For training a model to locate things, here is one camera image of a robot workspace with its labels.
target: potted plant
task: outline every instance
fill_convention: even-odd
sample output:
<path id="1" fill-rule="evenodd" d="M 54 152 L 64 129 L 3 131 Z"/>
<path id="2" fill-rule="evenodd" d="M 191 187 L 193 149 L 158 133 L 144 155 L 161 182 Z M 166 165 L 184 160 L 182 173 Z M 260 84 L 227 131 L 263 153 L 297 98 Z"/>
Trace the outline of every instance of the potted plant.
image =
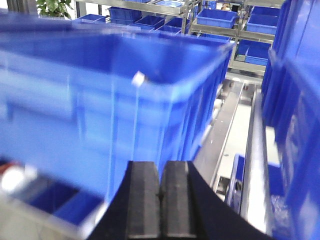
<path id="1" fill-rule="evenodd" d="M 40 9 L 40 15 L 59 17 L 71 19 L 70 14 L 67 11 L 67 7 L 70 6 L 71 0 L 36 0 L 37 8 Z"/>

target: blue plastic crate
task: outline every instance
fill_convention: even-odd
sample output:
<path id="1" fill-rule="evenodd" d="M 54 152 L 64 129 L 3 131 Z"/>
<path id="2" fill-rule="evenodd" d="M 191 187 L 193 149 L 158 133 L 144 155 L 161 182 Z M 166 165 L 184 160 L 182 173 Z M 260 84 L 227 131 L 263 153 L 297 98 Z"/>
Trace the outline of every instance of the blue plastic crate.
<path id="1" fill-rule="evenodd" d="M 198 24 L 231 29 L 237 17 L 233 11 L 203 9 L 196 19 Z"/>
<path id="2" fill-rule="evenodd" d="M 132 23 L 130 24 L 130 26 L 137 27 L 137 28 L 140 28 L 141 30 L 146 30 L 148 32 L 152 32 L 153 30 L 155 30 L 153 26 L 148 26 L 148 25 L 140 25 L 140 24 Z"/>
<path id="3" fill-rule="evenodd" d="M 95 22 L 106 22 L 106 16 L 87 14 L 85 16 L 78 17 L 74 20 L 75 22 L 81 23 L 95 23 Z"/>
<path id="4" fill-rule="evenodd" d="M 249 47 L 245 54 L 245 62 L 266 66 L 268 61 L 268 49 L 260 47 Z"/>
<path id="5" fill-rule="evenodd" d="M 163 25 L 163 26 L 159 27 L 157 29 L 157 31 L 164 31 L 164 32 L 179 34 L 179 33 L 181 33 L 181 28 L 180 27 L 175 27 L 175 26 Z"/>
<path id="6" fill-rule="evenodd" d="M 274 109 L 280 106 L 278 96 L 283 89 L 283 75 L 286 74 L 284 68 L 284 59 L 295 59 L 297 56 L 309 56 L 310 59 L 317 61 L 319 55 L 318 45 L 312 41 L 314 26 L 318 24 L 320 4 L 317 1 L 292 1 L 291 4 L 281 10 L 285 27 L 280 26 L 275 36 L 275 45 L 273 45 L 273 55 L 277 58 L 276 64 L 269 64 L 266 69 L 262 90 L 264 121 L 269 126 L 276 126 L 279 120 L 278 114 Z"/>
<path id="7" fill-rule="evenodd" d="M 113 24 L 122 24 L 122 25 L 131 25 L 135 22 L 134 20 L 113 19 L 113 18 L 110 18 L 110 21 Z"/>
<path id="8" fill-rule="evenodd" d="M 277 31 L 278 19 L 277 16 L 254 14 L 249 17 L 249 20 L 246 23 L 246 30 L 249 32 L 274 35 Z"/>
<path id="9" fill-rule="evenodd" d="M 279 16 L 280 9 L 274 7 L 265 7 L 265 6 L 254 6 L 251 10 L 251 15 L 269 15 L 269 16 Z"/>
<path id="10" fill-rule="evenodd" d="M 224 199 L 224 202 L 234 209 L 236 213 L 240 211 L 241 202 L 241 197 L 237 194 L 237 191 L 241 192 L 241 190 L 236 189 L 236 181 L 241 183 L 244 181 L 245 161 L 246 159 L 243 155 L 236 154 L 234 156 L 230 182 Z"/>
<path id="11" fill-rule="evenodd" d="M 296 104 L 285 106 L 293 113 L 282 157 L 294 240 L 320 238 L 320 66 L 307 62 L 297 58 L 285 64 L 297 89 Z"/>
<path id="12" fill-rule="evenodd" d="M 142 12 L 112 6 L 109 9 L 111 19 L 136 21 L 142 17 Z"/>
<path id="13" fill-rule="evenodd" d="M 52 214 L 77 193 L 75 188 L 54 183 L 29 202 L 29 205 Z"/>
<path id="14" fill-rule="evenodd" d="M 208 7 L 209 9 L 215 10 L 215 9 L 216 9 L 216 5 L 217 5 L 217 2 L 216 2 L 216 1 L 208 1 L 208 2 L 207 2 L 207 7 Z"/>
<path id="15" fill-rule="evenodd" d="M 250 41 L 250 40 L 240 40 L 239 46 L 237 48 L 237 54 L 246 55 L 249 47 L 257 47 L 263 49 L 269 49 L 271 47 L 270 43 L 260 42 L 260 41 Z"/>
<path id="16" fill-rule="evenodd" d="M 221 43 L 229 43 L 231 40 L 231 37 L 228 37 L 228 36 L 220 36 L 220 35 L 213 35 L 213 34 L 206 34 L 206 33 L 201 34 L 201 37 L 211 38 Z"/>
<path id="17" fill-rule="evenodd" d="M 62 19 L 39 18 L 17 12 L 0 13 L 0 33 L 69 31 L 72 26 L 71 21 Z"/>
<path id="18" fill-rule="evenodd" d="M 154 29 L 160 28 L 163 24 L 165 24 L 165 18 L 160 16 L 145 16 L 140 20 L 136 21 L 137 25 L 147 25 L 152 26 Z"/>
<path id="19" fill-rule="evenodd" d="M 171 8 L 177 8 L 177 7 L 182 6 L 182 2 L 171 1 L 171 0 L 163 0 L 163 1 L 157 2 L 155 5 L 161 5 L 161 6 L 171 7 Z"/>
<path id="20" fill-rule="evenodd" d="M 71 224 L 79 226 L 86 217 L 103 202 L 100 197 L 91 195 L 85 191 L 79 191 L 52 215 Z"/>
<path id="21" fill-rule="evenodd" d="M 181 17 L 173 17 L 172 19 L 170 19 L 170 20 L 169 20 L 166 24 L 164 24 L 164 25 L 181 28 L 181 27 L 182 27 L 182 22 L 183 22 L 183 19 L 182 19 Z M 186 24 L 188 25 L 189 23 L 190 23 L 190 20 L 187 19 L 187 20 L 186 20 Z"/>
<path id="22" fill-rule="evenodd" d="M 167 160 L 191 160 L 232 48 L 201 42 L 164 33 L 1 39 L 0 154 L 107 202 L 128 160 L 160 172 Z M 147 76 L 140 87 L 137 71 Z"/>

